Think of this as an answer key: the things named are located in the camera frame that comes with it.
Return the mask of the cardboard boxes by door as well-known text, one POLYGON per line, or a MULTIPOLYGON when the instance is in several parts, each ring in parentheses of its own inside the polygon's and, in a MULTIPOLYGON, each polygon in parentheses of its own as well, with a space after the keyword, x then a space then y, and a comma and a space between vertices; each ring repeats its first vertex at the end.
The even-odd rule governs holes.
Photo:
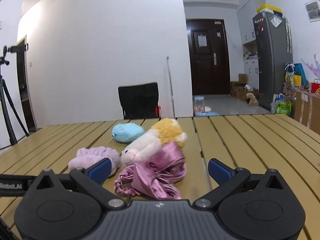
POLYGON ((250 101, 259 100, 259 90, 249 83, 246 74, 239 74, 238 78, 239 81, 230 82, 231 97, 251 105, 257 105, 257 103, 250 103, 250 101))

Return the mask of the phone on tripod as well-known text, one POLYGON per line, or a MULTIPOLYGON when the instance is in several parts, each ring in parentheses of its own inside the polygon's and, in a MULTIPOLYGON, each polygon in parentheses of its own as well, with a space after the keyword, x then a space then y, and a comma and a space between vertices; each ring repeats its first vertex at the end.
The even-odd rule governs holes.
POLYGON ((4 46, 3 54, 25 52, 28 50, 28 48, 29 48, 29 44, 23 44, 18 46, 11 46, 11 47, 4 46))

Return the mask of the green plastic bag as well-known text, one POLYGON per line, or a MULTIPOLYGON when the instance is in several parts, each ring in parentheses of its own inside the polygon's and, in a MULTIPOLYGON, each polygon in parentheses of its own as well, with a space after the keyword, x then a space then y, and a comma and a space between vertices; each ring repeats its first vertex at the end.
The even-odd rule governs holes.
POLYGON ((277 101, 276 114, 285 114, 289 116, 292 112, 292 103, 290 101, 277 101))

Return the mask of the white cabinet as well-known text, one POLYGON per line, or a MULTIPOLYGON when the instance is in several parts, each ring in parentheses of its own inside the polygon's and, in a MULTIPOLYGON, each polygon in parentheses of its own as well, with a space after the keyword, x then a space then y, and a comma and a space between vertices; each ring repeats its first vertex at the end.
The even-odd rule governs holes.
POLYGON ((254 89, 259 89, 259 62, 253 18, 257 15, 257 9, 264 4, 264 1, 249 0, 237 12, 244 58, 244 73, 247 76, 248 83, 254 89))

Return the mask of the red gift box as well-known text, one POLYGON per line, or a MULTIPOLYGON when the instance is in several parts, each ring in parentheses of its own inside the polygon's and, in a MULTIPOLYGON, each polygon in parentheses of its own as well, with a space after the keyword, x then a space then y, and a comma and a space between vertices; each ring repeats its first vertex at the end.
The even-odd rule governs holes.
POLYGON ((314 94, 320 94, 320 79, 314 79, 311 83, 310 91, 314 94))

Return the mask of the grey refrigerator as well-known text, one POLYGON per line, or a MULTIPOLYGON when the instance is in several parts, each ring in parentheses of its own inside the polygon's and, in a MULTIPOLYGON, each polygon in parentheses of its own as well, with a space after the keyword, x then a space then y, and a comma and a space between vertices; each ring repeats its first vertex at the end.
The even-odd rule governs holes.
POLYGON ((285 18, 260 12, 253 18, 259 62, 259 104, 271 109, 273 96, 283 92, 285 67, 292 63, 285 18))

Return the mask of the light blue plush toy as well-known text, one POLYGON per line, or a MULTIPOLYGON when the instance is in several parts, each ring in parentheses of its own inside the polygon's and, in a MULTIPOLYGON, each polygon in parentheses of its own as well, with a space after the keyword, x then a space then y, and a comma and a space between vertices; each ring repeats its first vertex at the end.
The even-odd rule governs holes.
POLYGON ((145 133, 142 126, 135 123, 117 124, 112 128, 111 135, 115 141, 129 144, 145 133))

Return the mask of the blue gift bag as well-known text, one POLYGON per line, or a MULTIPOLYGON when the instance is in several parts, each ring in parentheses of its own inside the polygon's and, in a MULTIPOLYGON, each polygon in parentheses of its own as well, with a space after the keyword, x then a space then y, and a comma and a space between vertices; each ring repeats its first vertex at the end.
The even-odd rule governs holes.
POLYGON ((285 66, 285 80, 293 86, 306 86, 308 82, 302 64, 287 64, 285 66))

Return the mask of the lilac fluffy cloth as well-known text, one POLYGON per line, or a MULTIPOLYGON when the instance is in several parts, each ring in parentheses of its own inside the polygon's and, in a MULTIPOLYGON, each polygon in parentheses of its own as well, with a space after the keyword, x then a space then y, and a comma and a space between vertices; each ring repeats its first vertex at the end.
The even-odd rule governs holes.
POLYGON ((76 157, 69 161, 70 170, 76 167, 89 168, 104 158, 111 160, 111 176, 121 167, 120 154, 109 147, 99 146, 93 148, 80 148, 77 150, 76 157))

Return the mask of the dark brown entrance door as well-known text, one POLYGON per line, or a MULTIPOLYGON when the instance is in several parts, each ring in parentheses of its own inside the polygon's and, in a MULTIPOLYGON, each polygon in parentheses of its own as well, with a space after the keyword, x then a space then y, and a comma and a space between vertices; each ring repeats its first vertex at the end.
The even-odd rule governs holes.
POLYGON ((224 20, 186 20, 192 93, 230 94, 230 65, 224 20))

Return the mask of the yellow white plush toy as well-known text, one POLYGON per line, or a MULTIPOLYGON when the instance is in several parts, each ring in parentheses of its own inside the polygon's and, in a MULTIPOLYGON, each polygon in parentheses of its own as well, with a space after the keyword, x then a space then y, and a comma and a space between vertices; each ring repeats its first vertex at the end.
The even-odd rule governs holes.
POLYGON ((186 140, 187 134, 176 119, 161 119, 124 148, 121 152, 121 162, 124 166, 130 166, 147 161, 167 143, 173 141, 182 149, 186 140))

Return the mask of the pink satin bonnet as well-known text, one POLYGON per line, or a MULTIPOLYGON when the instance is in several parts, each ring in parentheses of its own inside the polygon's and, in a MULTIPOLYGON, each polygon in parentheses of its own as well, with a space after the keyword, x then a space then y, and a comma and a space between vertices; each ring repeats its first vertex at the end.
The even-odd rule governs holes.
POLYGON ((175 142, 169 142, 152 155, 124 168, 114 182, 114 191, 121 196, 142 194, 158 200, 179 200, 181 194, 174 186, 187 173, 185 157, 175 142))

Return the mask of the black folding camp chair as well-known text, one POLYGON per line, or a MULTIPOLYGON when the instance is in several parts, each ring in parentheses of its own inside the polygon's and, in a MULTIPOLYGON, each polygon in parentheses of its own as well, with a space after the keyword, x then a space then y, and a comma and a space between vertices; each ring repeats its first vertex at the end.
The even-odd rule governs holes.
POLYGON ((118 87, 118 96, 124 119, 159 118, 158 83, 118 87))

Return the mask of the yellow box on refrigerator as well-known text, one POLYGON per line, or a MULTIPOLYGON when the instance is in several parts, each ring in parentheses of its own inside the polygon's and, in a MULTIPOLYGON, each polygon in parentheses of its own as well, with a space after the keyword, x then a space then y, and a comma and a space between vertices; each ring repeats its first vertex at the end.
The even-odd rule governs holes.
POLYGON ((280 8, 266 4, 266 3, 257 9, 257 13, 261 13, 261 12, 269 12, 272 14, 282 14, 282 10, 280 8))

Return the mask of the tan folding table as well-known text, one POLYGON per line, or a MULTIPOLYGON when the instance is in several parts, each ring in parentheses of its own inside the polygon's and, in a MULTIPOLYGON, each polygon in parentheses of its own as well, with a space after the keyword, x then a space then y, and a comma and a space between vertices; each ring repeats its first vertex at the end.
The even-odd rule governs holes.
MULTIPOLYGON (((183 149, 187 175, 177 183, 182 197, 194 201, 217 187, 208 161, 252 173, 277 169, 306 213, 300 239, 319 239, 319 135, 285 115, 232 115, 178 120, 188 139, 183 149)), ((115 121, 47 126, 1 154, 1 173, 38 175, 44 168, 66 173, 80 148, 125 145, 111 135, 115 121)))

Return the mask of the clear plastic jar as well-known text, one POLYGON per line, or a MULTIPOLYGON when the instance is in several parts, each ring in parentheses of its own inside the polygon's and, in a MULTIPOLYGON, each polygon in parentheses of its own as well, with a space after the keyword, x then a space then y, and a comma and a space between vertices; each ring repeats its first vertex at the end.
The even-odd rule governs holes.
POLYGON ((194 96, 194 112, 205 112, 205 101, 204 96, 194 96))

